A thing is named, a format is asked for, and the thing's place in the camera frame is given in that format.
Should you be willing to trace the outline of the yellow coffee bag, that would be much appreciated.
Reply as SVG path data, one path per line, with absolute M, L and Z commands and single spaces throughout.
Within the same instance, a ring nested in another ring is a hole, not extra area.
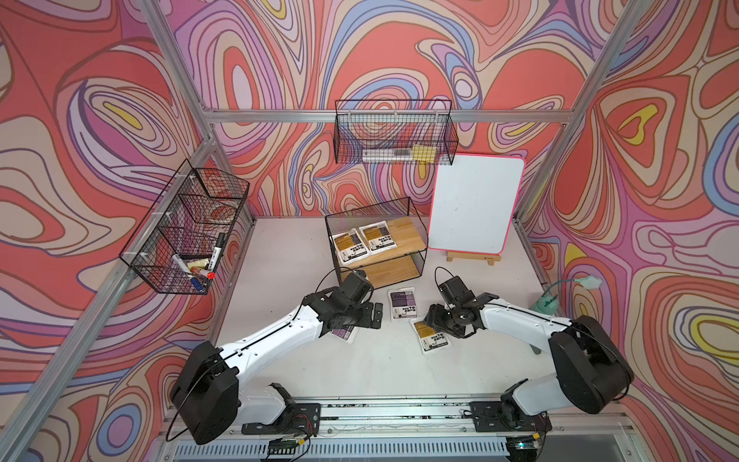
M 391 231 L 386 221 L 371 223 L 359 228 L 361 236 L 364 238 L 371 255 L 379 254 L 394 248 L 398 245 L 391 235 Z
M 348 267 L 371 256 L 371 252 L 356 228 L 332 235 L 331 241 L 342 266 Z
M 451 347 L 450 339 L 444 332 L 436 330 L 424 320 L 409 321 L 421 347 L 422 354 L 431 354 Z

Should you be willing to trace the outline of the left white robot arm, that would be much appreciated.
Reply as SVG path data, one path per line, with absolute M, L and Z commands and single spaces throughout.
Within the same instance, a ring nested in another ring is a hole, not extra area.
M 209 444 L 234 425 L 251 434 L 307 433 L 313 423 L 300 417 L 284 386 L 249 388 L 248 382 L 334 330 L 379 329 L 383 307 L 371 302 L 374 290 L 365 271 L 351 269 L 339 285 L 317 288 L 287 316 L 256 333 L 222 346 L 209 341 L 196 346 L 169 394 L 192 440 Z

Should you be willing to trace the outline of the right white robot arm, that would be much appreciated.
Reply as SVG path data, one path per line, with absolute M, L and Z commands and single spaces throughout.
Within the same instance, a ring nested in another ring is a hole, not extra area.
M 496 419 L 506 429 L 534 429 L 550 411 L 571 407 L 599 414 L 629 393 L 633 370 L 596 319 L 545 315 L 491 293 L 475 294 L 453 273 L 437 281 L 436 288 L 442 301 L 432 304 L 425 316 L 435 330 L 458 340 L 480 331 L 504 334 L 552 362 L 548 375 L 523 378 L 500 396 Z

